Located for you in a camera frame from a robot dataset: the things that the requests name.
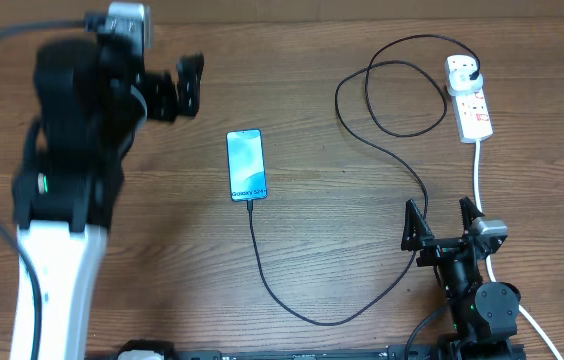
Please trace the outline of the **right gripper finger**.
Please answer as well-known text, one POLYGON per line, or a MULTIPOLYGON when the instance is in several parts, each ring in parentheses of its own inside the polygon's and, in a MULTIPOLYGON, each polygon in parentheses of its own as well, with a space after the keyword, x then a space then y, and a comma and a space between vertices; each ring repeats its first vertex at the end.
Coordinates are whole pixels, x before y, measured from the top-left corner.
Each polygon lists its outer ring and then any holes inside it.
POLYGON ((403 251, 417 251, 430 246, 435 237, 415 201, 410 199, 405 205, 404 230, 401 240, 403 251))
POLYGON ((484 214, 468 197, 461 198, 459 204, 464 231, 476 233, 478 222, 484 217, 484 214))

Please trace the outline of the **Samsung Galaxy smartphone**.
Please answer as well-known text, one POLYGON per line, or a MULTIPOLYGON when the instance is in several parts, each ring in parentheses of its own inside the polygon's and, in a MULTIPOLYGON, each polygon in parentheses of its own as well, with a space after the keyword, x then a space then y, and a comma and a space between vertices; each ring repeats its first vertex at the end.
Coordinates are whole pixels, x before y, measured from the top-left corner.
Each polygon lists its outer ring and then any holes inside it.
POLYGON ((261 130, 228 132, 226 145, 231 199, 241 202, 266 198, 268 186, 261 130))

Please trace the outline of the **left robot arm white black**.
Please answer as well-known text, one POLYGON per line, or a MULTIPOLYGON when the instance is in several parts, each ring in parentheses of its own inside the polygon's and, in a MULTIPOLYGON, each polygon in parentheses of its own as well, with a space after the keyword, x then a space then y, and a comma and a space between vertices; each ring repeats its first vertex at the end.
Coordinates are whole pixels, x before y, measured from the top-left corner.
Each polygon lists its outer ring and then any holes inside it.
POLYGON ((64 38, 37 52, 41 111, 12 182, 18 244, 14 359, 81 359, 122 162, 136 130, 199 111, 202 54, 175 73, 146 70, 143 51, 116 36, 64 38))

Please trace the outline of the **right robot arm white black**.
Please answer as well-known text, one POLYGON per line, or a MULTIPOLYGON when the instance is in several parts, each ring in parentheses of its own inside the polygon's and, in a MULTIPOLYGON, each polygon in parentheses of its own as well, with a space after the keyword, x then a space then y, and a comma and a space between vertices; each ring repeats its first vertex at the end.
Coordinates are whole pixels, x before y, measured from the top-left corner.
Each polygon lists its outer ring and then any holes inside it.
POLYGON ((454 332, 430 347, 432 359, 524 359, 522 345, 510 338, 517 334, 521 294, 512 284, 486 282, 478 263, 500 249, 508 227, 499 218, 488 218, 467 197, 459 200, 463 233, 437 239, 416 203, 406 202, 401 248, 417 254, 419 267, 432 267, 444 288, 446 303, 427 316, 410 335, 403 356, 421 329, 448 310, 454 332))

